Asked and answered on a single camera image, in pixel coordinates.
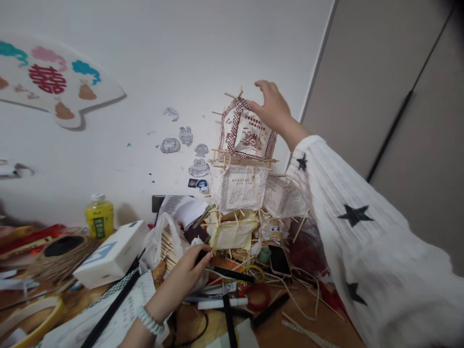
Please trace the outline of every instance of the wooden desk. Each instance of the wooden desk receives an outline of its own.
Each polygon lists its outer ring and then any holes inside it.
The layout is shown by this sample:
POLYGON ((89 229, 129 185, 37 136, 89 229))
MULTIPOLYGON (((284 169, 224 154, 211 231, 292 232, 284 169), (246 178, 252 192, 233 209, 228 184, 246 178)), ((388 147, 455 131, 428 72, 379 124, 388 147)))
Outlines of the wooden desk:
MULTIPOLYGON (((82 288, 77 292, 71 292, 70 290, 64 292, 61 297, 67 308, 67 313, 60 324, 72 319, 91 303, 98 300, 108 287, 108 285, 105 285, 93 290, 82 288)), ((298 290, 290 291, 301 309, 307 315, 314 316, 316 298, 300 284, 296 284, 296 282, 292 284, 292 287, 298 287, 298 290)), ((31 291, 30 294, 33 296, 34 294, 44 290, 50 290, 54 288, 55 287, 50 285, 41 284, 37 289, 31 291)), ((273 298, 279 292, 279 290, 282 290, 281 294, 286 291, 285 289, 271 288, 271 298, 273 298)), ((22 293, 16 291, 0 291, 0 307, 3 307, 9 303, 13 303, 19 300, 21 297, 22 293)), ((26 304, 22 304, 16 306, 15 308, 0 311, 0 322, 4 321, 16 309, 25 306, 26 304)), ((343 322, 342 319, 337 316, 337 314, 332 312, 321 302, 319 303, 318 307, 318 319, 316 321, 307 320, 298 311, 291 298, 283 305, 280 310, 278 310, 255 331, 260 347, 285 347, 289 345, 289 347, 317 347, 317 345, 304 334, 298 333, 281 324, 281 320, 284 319, 281 314, 282 310, 285 311, 290 317, 292 317, 292 319, 297 321, 302 327, 313 331, 321 338, 326 339, 332 344, 344 348, 364 347, 364 344, 361 342, 360 338, 348 320, 343 322)), ((43 321, 44 318, 48 316, 49 313, 50 309, 46 309, 40 313, 37 313, 35 316, 28 318, 19 326, 26 332, 31 332, 43 321)), ((193 306, 183 304, 178 308, 177 314, 177 344, 189 341, 203 331, 205 324, 204 317, 193 306)), ((208 329, 206 330, 205 334, 192 345, 194 348, 205 347, 213 342, 216 338, 227 332, 224 313, 209 310, 208 316, 208 329)), ((243 320, 244 319, 242 318, 234 318, 236 324, 243 320)), ((0 338, 0 343, 6 339, 6 337, 7 336, 0 338)), ((172 342, 172 339, 173 334, 171 333, 165 341, 165 346, 169 346, 172 342)))

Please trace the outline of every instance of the star-print sleeve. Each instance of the star-print sleeve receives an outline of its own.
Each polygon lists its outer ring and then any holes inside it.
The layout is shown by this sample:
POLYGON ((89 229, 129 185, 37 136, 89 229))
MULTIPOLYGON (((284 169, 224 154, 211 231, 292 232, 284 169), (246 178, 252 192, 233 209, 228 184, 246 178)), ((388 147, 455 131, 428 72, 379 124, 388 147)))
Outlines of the star-print sleeve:
POLYGON ((464 279, 443 250, 414 235, 318 136, 298 144, 287 176, 318 224, 338 293, 368 347, 462 347, 464 279))

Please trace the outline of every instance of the wardrobe door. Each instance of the wardrobe door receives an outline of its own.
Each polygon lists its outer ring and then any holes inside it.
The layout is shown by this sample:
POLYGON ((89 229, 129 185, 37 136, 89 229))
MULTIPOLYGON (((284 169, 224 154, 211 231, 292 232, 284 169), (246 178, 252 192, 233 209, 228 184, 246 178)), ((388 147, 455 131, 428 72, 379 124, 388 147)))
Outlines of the wardrobe door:
POLYGON ((464 31, 456 10, 371 184, 464 276, 464 31))
POLYGON ((303 124, 367 177, 446 17, 441 0, 339 1, 303 124))

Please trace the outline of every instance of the rope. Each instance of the rope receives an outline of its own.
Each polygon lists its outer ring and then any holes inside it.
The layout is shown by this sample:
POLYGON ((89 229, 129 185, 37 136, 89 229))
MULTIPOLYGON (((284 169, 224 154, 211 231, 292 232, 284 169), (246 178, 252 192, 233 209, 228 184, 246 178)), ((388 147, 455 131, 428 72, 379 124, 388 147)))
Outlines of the rope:
POLYGON ((38 282, 61 282, 69 277, 96 249, 97 240, 80 235, 65 235, 51 241, 28 268, 38 282))

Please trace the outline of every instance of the hand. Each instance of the hand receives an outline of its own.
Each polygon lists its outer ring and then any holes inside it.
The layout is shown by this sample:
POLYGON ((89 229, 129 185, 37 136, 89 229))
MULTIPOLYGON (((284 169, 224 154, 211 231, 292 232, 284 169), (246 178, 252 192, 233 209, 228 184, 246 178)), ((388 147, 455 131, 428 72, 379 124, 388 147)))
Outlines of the hand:
POLYGON ((290 108, 274 82, 259 80, 255 82, 264 95, 264 105, 249 101, 248 107, 258 115, 269 128, 284 138, 290 151, 293 151, 301 140, 309 136, 305 128, 290 113, 290 108))
POLYGON ((206 244, 188 249, 148 301, 145 307, 157 323, 162 323, 193 289, 211 260, 212 254, 209 251, 211 247, 206 244), (195 266, 200 250, 208 251, 208 254, 195 266))

